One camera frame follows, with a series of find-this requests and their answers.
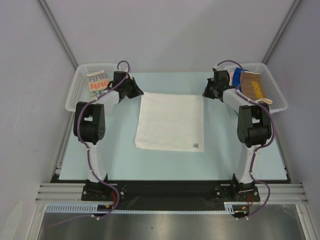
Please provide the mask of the rabbit print towel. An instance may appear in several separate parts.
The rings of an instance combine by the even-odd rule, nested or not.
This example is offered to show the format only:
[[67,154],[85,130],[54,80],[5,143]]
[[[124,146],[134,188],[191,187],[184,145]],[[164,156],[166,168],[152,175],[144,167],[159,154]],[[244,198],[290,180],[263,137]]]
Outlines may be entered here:
[[104,70],[87,74],[86,80],[91,100],[100,96],[108,87],[110,82],[110,79]]

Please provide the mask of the white towel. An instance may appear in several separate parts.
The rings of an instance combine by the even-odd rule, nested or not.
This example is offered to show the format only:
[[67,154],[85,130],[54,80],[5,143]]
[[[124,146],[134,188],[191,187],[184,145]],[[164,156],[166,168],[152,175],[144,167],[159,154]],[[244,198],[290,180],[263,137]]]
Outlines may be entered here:
[[204,152],[204,98],[145,92],[134,143],[143,150]]

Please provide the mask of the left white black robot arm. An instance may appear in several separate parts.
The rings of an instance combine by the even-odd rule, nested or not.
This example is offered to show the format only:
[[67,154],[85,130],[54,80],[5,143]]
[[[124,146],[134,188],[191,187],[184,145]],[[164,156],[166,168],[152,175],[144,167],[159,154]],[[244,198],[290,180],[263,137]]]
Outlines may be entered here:
[[124,98],[133,99],[143,94],[129,72],[117,70],[113,73],[113,80],[101,94],[89,102],[79,101],[76,104],[73,134],[85,146],[88,181],[101,183],[107,176],[105,163],[99,160],[97,154],[98,142],[106,133],[106,113]]

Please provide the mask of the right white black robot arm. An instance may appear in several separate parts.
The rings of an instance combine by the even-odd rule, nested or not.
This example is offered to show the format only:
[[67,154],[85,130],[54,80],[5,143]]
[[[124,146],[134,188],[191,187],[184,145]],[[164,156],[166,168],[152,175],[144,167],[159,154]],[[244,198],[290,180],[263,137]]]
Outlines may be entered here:
[[230,83],[227,70],[213,69],[213,77],[207,79],[202,94],[209,99],[218,99],[238,113],[237,137],[242,143],[238,167],[232,176],[230,187],[217,187],[215,194],[226,193],[227,200],[245,202],[259,201],[258,188],[255,186],[255,168],[259,150],[273,140],[273,130],[269,106],[257,103],[243,95]]

